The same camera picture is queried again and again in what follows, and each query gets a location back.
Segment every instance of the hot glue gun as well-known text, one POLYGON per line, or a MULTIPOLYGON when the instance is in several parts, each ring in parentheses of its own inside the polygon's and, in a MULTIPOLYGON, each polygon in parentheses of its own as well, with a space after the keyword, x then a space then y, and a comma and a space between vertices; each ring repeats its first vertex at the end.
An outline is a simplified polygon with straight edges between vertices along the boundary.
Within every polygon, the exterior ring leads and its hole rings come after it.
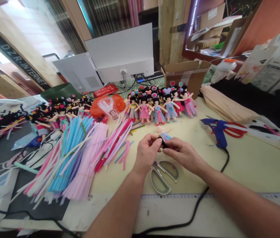
POLYGON ((200 121, 212 129, 212 134, 215 135, 217 141, 216 146, 220 149, 225 149, 227 147, 227 141, 224 135, 224 130, 227 128, 225 125, 227 122, 211 118, 205 118, 200 121))

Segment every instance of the silver scissors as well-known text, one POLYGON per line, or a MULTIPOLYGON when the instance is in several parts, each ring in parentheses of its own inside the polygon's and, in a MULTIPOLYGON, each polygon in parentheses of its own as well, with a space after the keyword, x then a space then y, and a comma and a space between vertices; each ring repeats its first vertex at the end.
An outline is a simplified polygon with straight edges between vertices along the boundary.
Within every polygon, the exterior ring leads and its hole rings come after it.
POLYGON ((152 186, 154 188, 154 190, 161 195, 168 195, 171 191, 172 188, 166 183, 166 181, 163 179, 162 174, 160 173, 159 169, 161 169, 164 173, 166 173, 173 181, 174 183, 177 183, 179 180, 179 170, 177 169, 177 167, 172 164, 171 162, 168 161, 159 161, 159 162, 154 162, 153 165, 151 166, 151 183, 152 186), (171 165, 171 167, 175 170, 176 175, 173 176, 172 173, 170 173, 165 167, 162 166, 162 164, 169 164, 171 165), (153 173, 155 173, 157 175, 157 177, 159 178, 159 180, 161 181, 161 183, 163 184, 163 186, 165 187, 164 191, 159 190, 156 185, 153 182, 153 173))

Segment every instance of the hand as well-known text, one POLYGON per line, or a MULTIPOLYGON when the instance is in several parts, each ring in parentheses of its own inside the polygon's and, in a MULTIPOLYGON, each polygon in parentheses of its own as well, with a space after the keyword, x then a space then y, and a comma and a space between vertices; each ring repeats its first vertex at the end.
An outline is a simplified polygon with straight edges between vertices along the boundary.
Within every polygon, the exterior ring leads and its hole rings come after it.
POLYGON ((165 143, 169 148, 163 149, 163 153, 174 158, 188 171, 200 176, 203 169, 208 166, 189 143, 176 137, 165 143))
POLYGON ((156 159, 157 152, 160 150, 162 139, 157 135, 147 134, 138 144, 136 162, 133 171, 143 178, 150 171, 156 159))

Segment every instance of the scissors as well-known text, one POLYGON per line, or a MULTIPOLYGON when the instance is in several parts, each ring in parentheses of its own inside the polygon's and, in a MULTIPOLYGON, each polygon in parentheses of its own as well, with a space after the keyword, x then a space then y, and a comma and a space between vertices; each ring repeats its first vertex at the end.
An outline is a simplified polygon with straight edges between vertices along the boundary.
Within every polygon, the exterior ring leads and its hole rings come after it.
POLYGON ((160 173, 159 169, 161 169, 164 173, 166 173, 174 181, 174 183, 178 182, 180 173, 179 173, 179 170, 177 169, 177 167, 174 164, 172 164, 171 162, 168 162, 168 161, 159 161, 159 162, 155 161, 153 163, 153 165, 151 166, 150 177, 151 177, 152 186, 158 194, 161 194, 161 195, 165 196, 165 195, 168 195, 172 191, 172 188, 163 179, 162 174, 160 173), (169 164, 175 170, 176 175, 173 176, 172 173, 170 173, 165 167, 162 166, 163 164, 169 164), (161 181, 161 183, 165 187, 164 191, 161 191, 160 189, 158 189, 156 187, 156 185, 154 184, 153 173, 155 173, 157 175, 157 177, 159 178, 159 180, 161 181))
MULTIPOLYGON (((238 126, 238 127, 242 127, 242 128, 246 128, 245 126, 241 125, 241 124, 238 124, 238 123, 235 123, 235 122, 226 122, 228 125, 233 125, 233 126, 238 126)), ((232 137, 235 137, 235 138, 241 138, 244 136, 244 134, 246 134, 247 132, 246 131, 242 131, 240 129, 236 129, 236 128, 231 128, 231 127, 227 127, 227 129, 224 130, 224 132, 232 137)))

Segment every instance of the white bottle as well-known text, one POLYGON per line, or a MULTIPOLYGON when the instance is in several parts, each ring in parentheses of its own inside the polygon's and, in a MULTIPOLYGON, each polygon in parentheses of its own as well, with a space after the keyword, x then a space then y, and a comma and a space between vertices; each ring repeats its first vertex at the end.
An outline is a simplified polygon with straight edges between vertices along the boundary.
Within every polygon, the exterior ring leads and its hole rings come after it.
POLYGON ((224 59, 219 65, 216 67, 216 71, 213 74, 212 79, 210 80, 212 83, 217 83, 224 77, 226 79, 231 79, 235 73, 233 70, 236 68, 236 60, 235 59, 224 59))

